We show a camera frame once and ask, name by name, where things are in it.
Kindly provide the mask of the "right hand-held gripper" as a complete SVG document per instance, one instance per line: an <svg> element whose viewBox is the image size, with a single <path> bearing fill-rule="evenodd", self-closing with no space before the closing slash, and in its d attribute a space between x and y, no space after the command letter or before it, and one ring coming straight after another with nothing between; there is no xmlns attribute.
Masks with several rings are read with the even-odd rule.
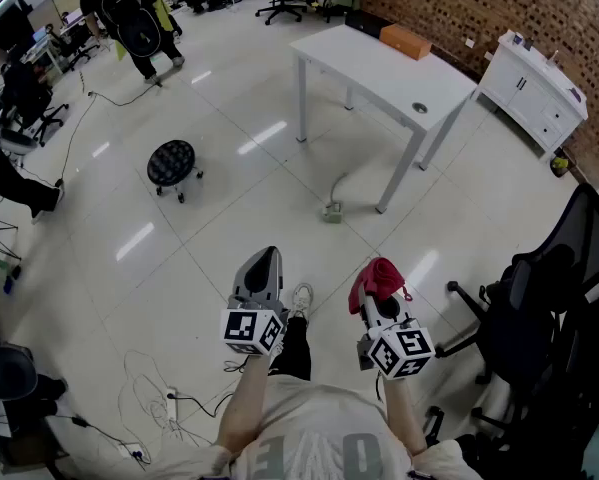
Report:
<svg viewBox="0 0 599 480"><path fill-rule="evenodd" d="M435 356L428 329L420 326L404 296L380 301L365 293L361 314L370 329L357 343L361 370L376 368L385 380L403 379L418 374ZM395 323L389 324L390 314Z"/></svg>

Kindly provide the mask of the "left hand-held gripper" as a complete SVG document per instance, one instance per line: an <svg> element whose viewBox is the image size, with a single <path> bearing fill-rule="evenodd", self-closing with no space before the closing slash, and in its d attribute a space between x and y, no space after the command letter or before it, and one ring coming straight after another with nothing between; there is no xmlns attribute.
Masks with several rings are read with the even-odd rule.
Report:
<svg viewBox="0 0 599 480"><path fill-rule="evenodd" d="M278 299L283 261L276 246L252 255L237 271L228 307L221 312L221 341L240 355L270 356L285 331L287 311ZM264 292L262 302L248 295Z"/></svg>

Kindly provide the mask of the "red cleaning cloth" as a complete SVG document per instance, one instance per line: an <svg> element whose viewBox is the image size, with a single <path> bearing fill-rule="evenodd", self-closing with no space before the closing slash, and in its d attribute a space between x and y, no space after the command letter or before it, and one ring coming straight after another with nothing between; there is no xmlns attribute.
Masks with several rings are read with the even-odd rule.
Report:
<svg viewBox="0 0 599 480"><path fill-rule="evenodd" d="M359 272L349 292L348 309L351 315L358 314L361 310L360 288L365 294L370 294L379 303L383 303L399 289L405 288L405 279L387 258L372 259Z"/></svg>

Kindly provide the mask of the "person's right forearm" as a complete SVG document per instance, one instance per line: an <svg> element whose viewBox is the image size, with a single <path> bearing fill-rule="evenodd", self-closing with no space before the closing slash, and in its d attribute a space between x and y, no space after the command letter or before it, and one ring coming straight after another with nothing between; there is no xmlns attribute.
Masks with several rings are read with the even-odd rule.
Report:
<svg viewBox="0 0 599 480"><path fill-rule="evenodd" d="M406 379L383 379L388 427L411 456L421 454L427 443Z"/></svg>

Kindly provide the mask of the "person's left forearm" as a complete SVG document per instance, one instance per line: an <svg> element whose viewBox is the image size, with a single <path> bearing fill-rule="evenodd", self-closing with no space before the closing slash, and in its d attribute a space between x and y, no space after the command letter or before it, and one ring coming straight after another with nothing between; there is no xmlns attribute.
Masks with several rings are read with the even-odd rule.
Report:
<svg viewBox="0 0 599 480"><path fill-rule="evenodd" d="M232 454L255 440L260 430L269 356L249 356L219 424L216 444Z"/></svg>

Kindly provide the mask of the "person's white left shoe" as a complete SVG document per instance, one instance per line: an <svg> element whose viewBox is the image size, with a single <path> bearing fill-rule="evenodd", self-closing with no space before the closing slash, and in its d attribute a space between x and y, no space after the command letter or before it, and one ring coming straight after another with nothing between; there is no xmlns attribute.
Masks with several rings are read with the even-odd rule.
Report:
<svg viewBox="0 0 599 480"><path fill-rule="evenodd" d="M313 288L308 283L300 283L296 286L292 296L292 307L288 318L303 318L308 320L312 312L314 299Z"/></svg>

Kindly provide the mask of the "person's left leg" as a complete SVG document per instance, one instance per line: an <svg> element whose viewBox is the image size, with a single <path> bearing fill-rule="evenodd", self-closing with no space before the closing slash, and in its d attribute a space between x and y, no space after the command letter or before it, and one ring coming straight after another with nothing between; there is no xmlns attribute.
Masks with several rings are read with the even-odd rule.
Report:
<svg viewBox="0 0 599 480"><path fill-rule="evenodd" d="M287 321L281 352L272 360L268 376L287 375L310 381L312 360L307 341L308 320L295 316Z"/></svg>

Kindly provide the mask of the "black office chair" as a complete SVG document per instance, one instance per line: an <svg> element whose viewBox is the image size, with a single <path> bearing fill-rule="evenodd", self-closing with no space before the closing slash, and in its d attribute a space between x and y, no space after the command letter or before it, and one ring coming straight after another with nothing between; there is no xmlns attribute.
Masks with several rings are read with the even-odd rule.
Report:
<svg viewBox="0 0 599 480"><path fill-rule="evenodd" d="M499 451L565 450L580 454L599 426L599 194L581 184L545 241L515 255L499 281L473 299L447 284L478 320L475 332L446 358L476 346L485 369L510 387L509 421L471 411L484 431L464 435L479 457Z"/></svg>

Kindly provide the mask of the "person's torso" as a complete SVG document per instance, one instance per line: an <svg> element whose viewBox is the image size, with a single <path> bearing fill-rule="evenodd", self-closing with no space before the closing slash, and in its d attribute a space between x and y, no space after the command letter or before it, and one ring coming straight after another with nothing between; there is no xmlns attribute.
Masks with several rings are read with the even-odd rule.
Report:
<svg viewBox="0 0 599 480"><path fill-rule="evenodd" d="M363 394L279 375L269 379L261 431L243 451L179 443L150 480L482 480L459 444L411 456Z"/></svg>

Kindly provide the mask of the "black round stool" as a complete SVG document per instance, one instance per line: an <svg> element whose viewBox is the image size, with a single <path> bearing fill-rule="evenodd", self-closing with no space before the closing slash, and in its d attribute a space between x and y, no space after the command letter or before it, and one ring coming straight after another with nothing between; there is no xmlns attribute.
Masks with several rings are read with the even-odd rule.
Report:
<svg viewBox="0 0 599 480"><path fill-rule="evenodd" d="M173 189L178 201L185 202L184 185L192 173L202 179L204 171L196 164L194 147L184 140L171 140L160 145L150 156L146 174L161 197L165 189Z"/></svg>

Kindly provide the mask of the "white table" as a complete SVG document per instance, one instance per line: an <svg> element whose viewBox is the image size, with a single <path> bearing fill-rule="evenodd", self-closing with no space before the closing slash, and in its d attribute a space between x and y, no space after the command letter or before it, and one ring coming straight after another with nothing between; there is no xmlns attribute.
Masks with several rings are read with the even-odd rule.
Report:
<svg viewBox="0 0 599 480"><path fill-rule="evenodd" d="M308 139L308 65L345 85L347 109L353 108L353 96L358 94L411 130L412 136L375 206L379 214L386 211L426 136L436 131L419 163L421 170L427 169L477 87L470 78L433 54L413 60L347 25L294 41L290 49L295 78L297 142L304 143Z"/></svg>

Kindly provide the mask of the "white cabinet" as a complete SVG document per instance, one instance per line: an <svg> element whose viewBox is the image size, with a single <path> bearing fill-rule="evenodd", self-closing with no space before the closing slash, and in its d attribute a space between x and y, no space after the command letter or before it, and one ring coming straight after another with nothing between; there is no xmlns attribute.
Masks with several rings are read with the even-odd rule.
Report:
<svg viewBox="0 0 599 480"><path fill-rule="evenodd" d="M581 95L577 102L569 88ZM473 91L505 111L542 148L550 161L574 130L588 119L587 97L553 62L524 38L509 30Z"/></svg>

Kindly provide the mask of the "orange box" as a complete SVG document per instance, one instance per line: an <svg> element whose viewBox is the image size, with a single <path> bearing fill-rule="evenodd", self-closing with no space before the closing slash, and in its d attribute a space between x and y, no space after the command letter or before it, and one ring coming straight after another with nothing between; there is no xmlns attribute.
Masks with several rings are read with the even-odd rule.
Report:
<svg viewBox="0 0 599 480"><path fill-rule="evenodd" d="M432 44L410 30L397 25L383 27L379 39L402 54L420 60L430 54Z"/></svg>

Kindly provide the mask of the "black box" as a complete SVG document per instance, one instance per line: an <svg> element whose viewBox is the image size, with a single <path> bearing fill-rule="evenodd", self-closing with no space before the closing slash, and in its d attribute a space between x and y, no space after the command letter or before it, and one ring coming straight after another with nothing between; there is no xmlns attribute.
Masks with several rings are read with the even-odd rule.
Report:
<svg viewBox="0 0 599 480"><path fill-rule="evenodd" d="M389 26L390 22L362 10L352 10L346 14L345 24L368 36L379 39L381 30Z"/></svg>

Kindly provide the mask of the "yellow-green cloth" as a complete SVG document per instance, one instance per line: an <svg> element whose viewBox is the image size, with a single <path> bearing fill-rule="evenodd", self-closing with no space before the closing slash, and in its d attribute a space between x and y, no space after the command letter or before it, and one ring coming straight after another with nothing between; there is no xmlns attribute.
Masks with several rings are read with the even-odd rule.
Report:
<svg viewBox="0 0 599 480"><path fill-rule="evenodd" d="M163 29L167 32L172 32L174 27L170 22L169 12L171 9L168 4L163 0L155 0L153 3L153 8Z"/></svg>

